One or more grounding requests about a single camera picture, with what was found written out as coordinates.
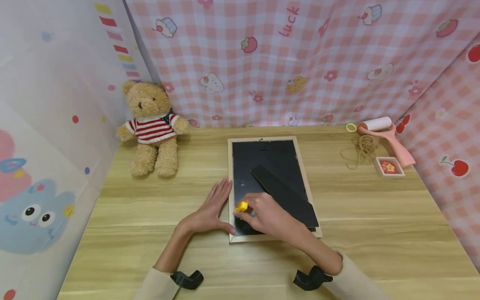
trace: white roller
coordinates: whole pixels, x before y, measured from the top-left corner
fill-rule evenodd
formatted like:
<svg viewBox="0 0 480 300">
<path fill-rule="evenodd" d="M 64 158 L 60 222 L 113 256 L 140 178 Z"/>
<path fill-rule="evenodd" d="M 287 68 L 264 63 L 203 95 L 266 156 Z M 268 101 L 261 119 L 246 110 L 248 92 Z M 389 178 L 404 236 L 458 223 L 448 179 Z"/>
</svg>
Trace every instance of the white roller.
<svg viewBox="0 0 480 300">
<path fill-rule="evenodd" d="M 370 130 L 370 131 L 379 131 L 383 129 L 388 129 L 392 125 L 392 119 L 389 117 L 381 117 L 373 120 L 368 120 L 359 124 L 359 126 Z"/>
</svg>

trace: teddy bear leg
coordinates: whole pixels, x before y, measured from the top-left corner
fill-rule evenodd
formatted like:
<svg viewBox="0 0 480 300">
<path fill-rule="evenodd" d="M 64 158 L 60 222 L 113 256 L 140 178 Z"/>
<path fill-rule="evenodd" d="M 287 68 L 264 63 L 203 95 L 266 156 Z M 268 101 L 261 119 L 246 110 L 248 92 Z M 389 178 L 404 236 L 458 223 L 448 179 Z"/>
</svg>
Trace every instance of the teddy bear leg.
<svg viewBox="0 0 480 300">
<path fill-rule="evenodd" d="M 153 171 L 157 150 L 151 145 L 138 144 L 135 158 L 130 163 L 130 173 L 134 176 Z"/>
<path fill-rule="evenodd" d="M 177 173 L 177 139 L 171 138 L 160 144 L 158 157 L 155 163 L 155 171 L 160 177 L 168 177 Z"/>
</svg>

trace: fabric wall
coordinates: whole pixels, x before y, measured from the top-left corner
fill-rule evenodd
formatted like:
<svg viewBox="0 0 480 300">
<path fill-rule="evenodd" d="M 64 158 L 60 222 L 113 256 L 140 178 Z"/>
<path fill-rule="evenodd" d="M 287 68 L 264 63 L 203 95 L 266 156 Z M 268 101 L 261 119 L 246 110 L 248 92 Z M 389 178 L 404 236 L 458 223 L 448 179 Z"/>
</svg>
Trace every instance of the fabric wall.
<svg viewBox="0 0 480 300">
<path fill-rule="evenodd" d="M 118 145 L 121 84 L 151 80 L 115 2 L 0 1 L 0 299 L 56 299 Z"/>
<path fill-rule="evenodd" d="M 479 61 L 480 35 L 408 110 L 398 137 L 480 271 Z"/>
<path fill-rule="evenodd" d="M 475 0 L 126 0 L 193 126 L 397 120 L 478 32 Z"/>
</svg>

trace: bundle of rubber bands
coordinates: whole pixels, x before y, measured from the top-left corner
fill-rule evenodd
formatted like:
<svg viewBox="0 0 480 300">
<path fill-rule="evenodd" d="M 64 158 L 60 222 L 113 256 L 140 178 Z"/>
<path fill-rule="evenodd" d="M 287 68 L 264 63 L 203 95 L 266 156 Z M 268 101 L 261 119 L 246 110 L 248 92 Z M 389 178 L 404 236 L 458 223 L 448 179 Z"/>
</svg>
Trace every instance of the bundle of rubber bands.
<svg viewBox="0 0 480 300">
<path fill-rule="evenodd" d="M 357 152 L 357 158 L 347 158 L 343 155 L 343 152 L 349 149 L 343 149 L 340 151 L 340 155 L 347 161 L 345 164 L 350 170 L 355 170 L 360 164 L 371 165 L 375 158 L 375 150 L 378 148 L 378 139 L 371 135 L 362 135 L 360 137 L 352 138 L 352 143 L 355 145 L 355 151 Z"/>
</svg>

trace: pink checkered fabric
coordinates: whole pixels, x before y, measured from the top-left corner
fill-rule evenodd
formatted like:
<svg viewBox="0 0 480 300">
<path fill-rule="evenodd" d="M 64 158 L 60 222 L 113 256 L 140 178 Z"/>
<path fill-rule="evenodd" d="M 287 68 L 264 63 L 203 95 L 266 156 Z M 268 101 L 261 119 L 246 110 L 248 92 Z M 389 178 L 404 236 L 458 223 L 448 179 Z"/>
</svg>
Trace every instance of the pink checkered fabric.
<svg viewBox="0 0 480 300">
<path fill-rule="evenodd" d="M 397 120 L 475 37 L 480 13 L 455 0 L 127 3 L 195 126 Z"/>
<path fill-rule="evenodd" d="M 416 158 L 417 171 L 478 270 L 479 83 L 480 35 L 408 110 L 409 121 L 404 132 L 398 134 Z"/>
</svg>

